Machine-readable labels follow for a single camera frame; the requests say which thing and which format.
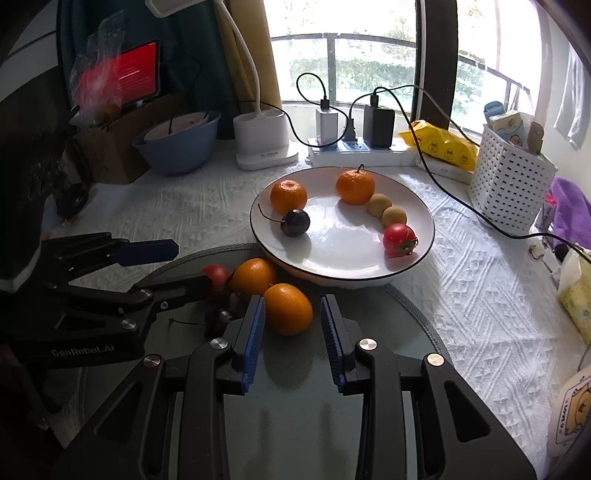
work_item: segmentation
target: curtain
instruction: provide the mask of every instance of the curtain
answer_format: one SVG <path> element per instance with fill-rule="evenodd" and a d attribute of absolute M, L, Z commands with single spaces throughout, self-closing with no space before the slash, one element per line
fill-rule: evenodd
<path fill-rule="evenodd" d="M 225 3 L 255 62 L 261 84 L 261 101 L 281 107 L 279 83 L 263 0 L 225 0 Z M 238 100 L 254 100 L 252 73 L 232 27 L 219 15 L 219 12 L 217 21 Z M 252 112 L 254 104 L 241 103 L 240 109 L 242 112 Z"/>
<path fill-rule="evenodd" d="M 232 119 L 240 113 L 236 82 L 230 75 L 213 2 L 156 18 L 143 0 L 61 0 L 58 55 L 66 81 L 76 55 L 86 50 L 88 35 L 96 31 L 104 18 L 121 9 L 125 12 L 123 50 L 154 39 L 160 41 L 160 94 L 188 88 L 198 61 L 203 71 L 189 95 L 189 108 L 221 112 L 217 137 L 233 138 Z"/>

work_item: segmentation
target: blue bowl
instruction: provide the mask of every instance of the blue bowl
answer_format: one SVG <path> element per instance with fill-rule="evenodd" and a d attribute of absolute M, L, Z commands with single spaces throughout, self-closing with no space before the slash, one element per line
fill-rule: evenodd
<path fill-rule="evenodd" d="M 182 175 L 195 170 L 211 157 L 221 116 L 220 112 L 210 111 L 207 123 L 187 127 L 203 117 L 202 113 L 188 113 L 174 119 L 171 135 L 168 135 L 168 121 L 162 122 L 140 133 L 132 145 L 156 172 L 168 176 Z"/>

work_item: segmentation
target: purple towel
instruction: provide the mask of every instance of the purple towel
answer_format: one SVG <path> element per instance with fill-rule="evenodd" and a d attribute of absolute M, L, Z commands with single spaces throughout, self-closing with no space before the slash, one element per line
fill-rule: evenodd
<path fill-rule="evenodd" d="M 555 177 L 550 193 L 558 203 L 554 233 L 564 239 L 591 248 L 591 204 L 576 183 Z"/>

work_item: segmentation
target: cardboard box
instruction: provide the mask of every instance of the cardboard box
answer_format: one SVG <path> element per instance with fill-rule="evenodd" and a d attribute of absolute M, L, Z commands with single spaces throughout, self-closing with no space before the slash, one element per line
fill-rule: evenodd
<path fill-rule="evenodd" d="M 131 142 L 142 131 L 170 118 L 179 100 L 179 94 L 165 95 L 110 124 L 77 134 L 74 140 L 89 163 L 94 181 L 127 184 L 143 175 L 150 166 Z"/>

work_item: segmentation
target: yellow snack bag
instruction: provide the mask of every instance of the yellow snack bag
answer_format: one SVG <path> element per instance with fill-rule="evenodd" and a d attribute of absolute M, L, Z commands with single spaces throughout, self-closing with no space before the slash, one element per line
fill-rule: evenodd
<path fill-rule="evenodd" d="M 412 123 L 418 139 L 418 146 L 423 153 L 443 160 L 467 171 L 474 171 L 478 149 L 465 138 L 455 136 L 443 128 L 435 127 L 425 120 Z M 410 130 L 400 132 L 405 143 L 414 147 L 413 133 Z"/>

